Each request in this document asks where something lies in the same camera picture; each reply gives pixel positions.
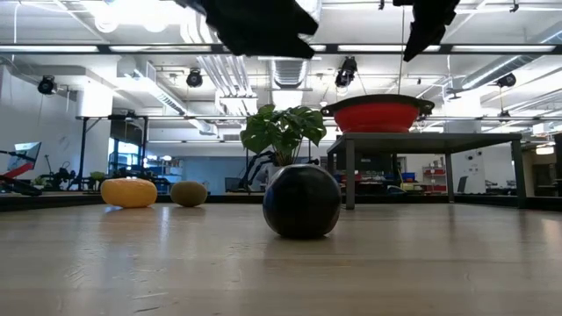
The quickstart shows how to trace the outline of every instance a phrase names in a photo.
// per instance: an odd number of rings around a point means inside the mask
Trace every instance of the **yellow ottoman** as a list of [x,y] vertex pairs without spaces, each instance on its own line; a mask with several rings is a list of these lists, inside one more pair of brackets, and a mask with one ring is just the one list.
[[124,208],[147,207],[156,202],[156,186],[142,179],[110,179],[102,183],[102,199]]
[[193,181],[182,181],[174,184],[169,194],[174,203],[183,207],[202,205],[207,200],[205,186]]

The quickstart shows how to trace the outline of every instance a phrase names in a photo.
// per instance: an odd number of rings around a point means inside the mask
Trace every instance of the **black sphere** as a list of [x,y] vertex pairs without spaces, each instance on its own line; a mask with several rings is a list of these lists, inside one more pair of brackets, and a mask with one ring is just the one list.
[[334,229],[341,200],[340,186],[326,170],[291,165],[271,179],[263,197],[263,216],[284,237],[320,238]]

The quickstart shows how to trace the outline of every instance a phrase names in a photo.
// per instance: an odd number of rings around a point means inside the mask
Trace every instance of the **red pot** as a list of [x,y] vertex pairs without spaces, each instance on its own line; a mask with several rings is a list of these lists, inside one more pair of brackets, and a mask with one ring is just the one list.
[[384,94],[352,97],[322,108],[334,117],[343,133],[408,133],[420,115],[429,115],[435,104],[415,97]]

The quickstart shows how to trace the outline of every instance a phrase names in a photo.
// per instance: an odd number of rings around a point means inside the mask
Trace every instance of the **ceiling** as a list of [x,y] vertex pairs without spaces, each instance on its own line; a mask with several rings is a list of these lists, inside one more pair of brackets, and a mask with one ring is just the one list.
[[[522,44],[533,43],[533,38],[545,29],[560,21],[562,2],[559,0],[519,1],[520,10],[510,13],[513,0],[463,0],[458,6],[458,16],[448,28],[444,43],[454,44]],[[63,11],[64,6],[75,11]],[[114,32],[103,33],[97,30],[95,17],[105,4],[101,0],[64,1],[56,3],[44,1],[2,1],[0,3],[0,43],[14,42],[16,26],[17,43],[184,43],[180,34],[181,23],[186,13],[173,1],[160,1],[157,11],[129,12]],[[18,7],[17,23],[14,13]],[[152,19],[165,21],[169,25],[162,32],[149,32],[142,23],[152,14]],[[316,43],[346,44],[397,44],[409,35],[412,13],[409,8],[402,10],[387,4],[378,10],[378,1],[362,0],[324,0],[321,12],[320,29],[313,38]],[[499,55],[420,55],[409,63],[400,62],[397,54],[362,54],[356,56],[358,74],[349,86],[347,94],[338,95],[334,80],[335,72],[341,66],[343,55],[318,54],[310,62],[303,86],[301,103],[320,108],[321,101],[329,104],[347,97],[365,93],[400,93],[418,97],[431,89],[430,99],[438,106],[438,115],[447,115],[440,104],[443,102],[441,87],[447,78],[462,78],[470,75],[488,63],[497,60]],[[44,66],[81,66],[102,76],[123,93],[114,100],[114,106],[132,108],[137,112],[159,115],[164,113],[162,104],[146,91],[133,89],[117,77],[115,64],[120,56],[106,55],[25,55],[18,56],[16,63],[35,68]],[[158,71],[160,84],[171,91],[188,109],[199,114],[213,115],[216,88],[203,72],[203,85],[188,88],[185,83],[190,68],[201,67],[197,56],[193,55],[136,55],[138,64],[150,61]],[[269,62],[252,57],[245,59],[245,67],[250,84],[256,93],[258,106],[271,102],[271,79]],[[562,55],[549,55],[538,59],[513,73],[517,84],[499,93],[497,87],[484,87],[473,91],[478,94],[482,114],[497,115],[501,105],[509,107],[541,97],[560,89],[562,80]],[[459,103],[460,106],[471,106]],[[548,101],[539,102],[518,116],[535,116],[561,107],[558,95]],[[524,128],[529,123],[521,122],[511,127]]]

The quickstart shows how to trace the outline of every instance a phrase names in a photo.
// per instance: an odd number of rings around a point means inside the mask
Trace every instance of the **desk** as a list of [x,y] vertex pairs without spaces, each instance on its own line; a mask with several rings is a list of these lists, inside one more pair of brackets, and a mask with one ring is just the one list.
[[[523,175],[521,134],[515,133],[346,133],[328,150],[328,172],[334,174],[334,154],[345,153],[346,176],[355,177],[355,152],[365,154],[444,154],[449,201],[455,201],[452,154],[511,143],[519,207],[527,194]],[[355,186],[346,187],[346,209],[355,208]]]

